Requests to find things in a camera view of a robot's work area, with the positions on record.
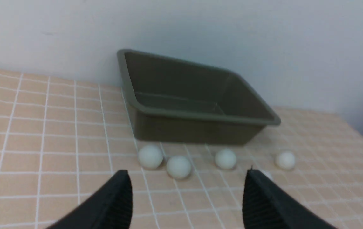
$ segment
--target dark green tray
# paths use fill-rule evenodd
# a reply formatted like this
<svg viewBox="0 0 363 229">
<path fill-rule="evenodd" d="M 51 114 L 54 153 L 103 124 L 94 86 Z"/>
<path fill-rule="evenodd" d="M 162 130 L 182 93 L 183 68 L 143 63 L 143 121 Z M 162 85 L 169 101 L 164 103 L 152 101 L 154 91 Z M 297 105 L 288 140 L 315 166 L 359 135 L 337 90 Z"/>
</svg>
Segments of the dark green tray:
<svg viewBox="0 0 363 229">
<path fill-rule="evenodd" d="M 137 139 L 241 145 L 280 124 L 234 72 L 129 49 L 117 54 Z"/>
</svg>

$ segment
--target white grout line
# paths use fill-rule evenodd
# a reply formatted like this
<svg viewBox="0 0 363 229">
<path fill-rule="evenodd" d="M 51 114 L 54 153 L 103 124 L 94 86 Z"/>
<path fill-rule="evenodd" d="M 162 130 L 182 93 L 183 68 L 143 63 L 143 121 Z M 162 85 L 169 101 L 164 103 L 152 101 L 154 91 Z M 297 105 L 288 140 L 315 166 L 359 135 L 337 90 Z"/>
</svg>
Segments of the white grout line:
<svg viewBox="0 0 363 229">
<path fill-rule="evenodd" d="M 127 112 L 127 115 L 128 115 L 129 125 L 132 125 L 132 123 L 131 123 L 131 119 L 129 118 L 128 107 L 126 106 L 125 94 L 124 94 L 124 90 L 123 90 L 123 89 L 122 89 L 122 98 L 123 98 L 123 100 L 124 100 L 125 109 L 126 109 L 126 112 Z M 132 135 L 133 135 L 133 136 L 135 136 L 135 135 L 134 135 L 134 130 L 132 129 L 132 127 L 131 127 L 131 131 L 132 131 Z M 135 139 L 135 137 L 134 137 L 134 144 L 135 144 L 135 148 L 136 148 L 136 150 L 138 150 L 138 144 L 136 143 L 136 139 Z M 146 176 L 145 176 L 145 169 L 144 169 L 142 166 L 140 167 L 140 169 L 141 169 L 141 171 L 142 171 L 142 176 L 143 176 L 143 179 L 144 179 L 144 181 L 145 181 L 146 190 L 148 191 L 148 197 L 149 197 L 149 201 L 151 202 L 152 212 L 153 212 L 154 217 L 155 217 L 156 226 L 157 226 L 157 228 L 158 228 L 158 229 L 160 229 L 159 222 L 158 222 L 158 220 L 157 220 L 157 213 L 156 213 L 156 211 L 155 211 L 155 206 L 154 206 L 154 203 L 153 203 L 153 201 L 152 201 L 151 192 L 150 192 L 150 190 L 149 190 L 148 181 L 147 181 Z"/>
<path fill-rule="evenodd" d="M 35 215 L 35 229 L 38 229 L 38 221 L 39 221 L 39 202 L 40 202 L 40 188 L 42 183 L 42 165 L 43 165 L 43 149 L 45 148 L 45 131 L 46 131 L 46 115 L 47 115 L 47 103 L 48 103 L 48 92 L 50 88 L 50 77 L 47 81 L 47 94 L 46 94 L 46 102 L 45 102 L 45 114 L 43 117 L 43 132 L 42 132 L 42 146 L 40 148 L 40 156 L 39 156 L 39 176 L 38 176 L 38 191 L 36 197 L 36 215 Z"/>
<path fill-rule="evenodd" d="M 19 89 L 20 89 L 20 85 L 22 83 L 22 77 L 23 77 L 23 74 L 21 74 L 20 75 L 20 78 L 19 78 L 19 85 L 17 86 L 17 91 L 16 91 L 16 95 L 15 95 L 15 103 L 16 103 L 17 97 L 19 95 Z M 7 133 L 5 135 L 5 141 L 4 141 L 4 144 L 3 144 L 3 147 L 2 147 L 2 153 L 0 155 L 0 171 L 1 171 L 2 162 L 3 162 L 3 158 L 4 158 L 4 154 L 5 154 L 5 150 L 6 150 L 6 146 L 7 146 L 7 142 L 8 142 L 8 136 L 9 136 L 10 126 L 12 124 L 12 118 L 13 118 L 13 113 L 15 111 L 15 107 L 16 107 L 16 104 L 13 105 L 12 112 L 10 113 L 10 119 L 9 119 L 9 123 L 8 123 L 8 129 L 7 129 Z"/>
<path fill-rule="evenodd" d="M 109 141 L 108 141 L 108 133 L 106 132 L 106 122 L 105 122 L 105 115 L 104 115 L 104 106 L 103 106 L 103 100 L 101 97 L 101 88 L 100 85 L 98 84 L 98 93 L 100 95 L 100 103 L 101 103 L 101 111 L 102 111 L 102 115 L 103 115 L 103 124 L 104 124 L 104 131 L 106 134 L 106 149 L 108 151 L 108 159 L 109 159 L 109 168 L 112 172 L 113 175 L 113 169 L 112 169 L 112 161 L 111 161 L 111 151 L 109 151 Z"/>
<path fill-rule="evenodd" d="M 166 163 L 167 163 L 166 151 L 164 150 L 162 143 L 161 143 L 161 142 L 159 142 L 159 144 L 160 144 L 160 148 L 161 148 L 161 150 L 162 150 L 162 152 L 163 152 L 164 159 L 165 159 L 165 161 L 166 161 Z M 182 194 L 180 193 L 179 187 L 177 186 L 177 182 L 176 182 L 176 180 L 175 180 L 175 179 L 173 179 L 173 183 L 174 183 L 174 185 L 176 186 L 177 194 L 179 194 L 179 198 L 180 198 L 181 204 L 183 205 L 184 213 L 185 213 L 185 214 L 186 214 L 186 216 L 187 216 L 187 220 L 188 220 L 188 222 L 189 222 L 189 224 L 190 224 L 190 227 L 191 227 L 191 229 L 194 229 L 193 223 L 191 223 L 190 216 L 189 216 L 189 214 L 188 214 L 188 212 L 187 212 L 186 204 L 184 203 L 184 200 L 183 200 Z"/>
<path fill-rule="evenodd" d="M 222 229 L 225 229 L 225 225 L 224 225 L 224 223 L 222 222 L 222 220 L 221 220 L 220 216 L 218 215 L 218 212 L 217 212 L 216 208 L 214 207 L 214 204 L 213 204 L 213 202 L 212 202 L 211 198 L 209 197 L 209 194 L 208 194 L 208 191 L 207 191 L 207 189 L 206 189 L 206 186 L 204 185 L 203 180 L 202 180 L 202 179 L 201 179 L 201 177 L 200 177 L 200 174 L 197 172 L 197 168 L 196 168 L 196 166 L 194 165 L 194 162 L 193 162 L 193 159 L 192 159 L 192 157 L 191 157 L 191 155 L 190 155 L 190 151 L 189 151 L 189 149 L 187 148 L 186 144 L 183 144 L 183 146 L 184 146 L 184 149 L 185 149 L 185 150 L 186 150 L 186 152 L 187 152 L 188 159 L 189 159 L 189 161 L 190 161 L 191 165 L 193 166 L 193 169 L 194 169 L 194 171 L 195 171 L 195 174 L 196 174 L 197 178 L 199 179 L 200 184 L 202 185 L 202 187 L 203 187 L 203 189 L 204 189 L 204 192 L 206 193 L 206 196 L 207 196 L 207 198 L 208 198 L 208 201 L 209 201 L 209 203 L 211 204 L 211 207 L 213 208 L 214 213 L 215 213 L 215 215 L 216 215 L 216 217 L 217 217 L 218 221 L 219 221 L 219 222 L 220 222 L 220 224 L 221 224 Z"/>
<path fill-rule="evenodd" d="M 79 168 L 79 145 L 77 137 L 77 81 L 74 81 L 74 122 L 76 132 L 76 175 L 77 175 L 77 204 L 80 205 L 80 168 Z"/>
<path fill-rule="evenodd" d="M 207 145 L 207 144 L 205 144 L 205 147 L 206 147 L 206 150 L 207 150 L 208 154 L 209 154 L 209 155 L 211 155 L 211 151 L 210 151 L 210 149 L 208 148 L 208 145 Z M 232 198 L 234 199 L 235 203 L 237 204 L 237 206 L 238 206 L 238 207 L 241 207 L 241 204 L 239 203 L 239 201 L 238 201 L 238 200 L 237 200 L 237 198 L 235 197 L 234 193 L 232 192 L 231 188 L 230 188 L 230 187 L 229 187 L 229 185 L 228 185 L 228 182 L 227 182 L 227 181 L 226 181 L 226 179 L 224 178 L 223 173 L 222 173 L 220 170 L 218 170 L 218 169 L 217 169 L 217 171 L 218 171 L 218 174 L 220 174 L 221 179 L 223 180 L 223 182 L 224 182 L 225 186 L 227 186 L 227 188 L 228 188 L 228 190 L 229 190 L 229 193 L 231 194 L 231 196 L 232 196 Z"/>
</svg>

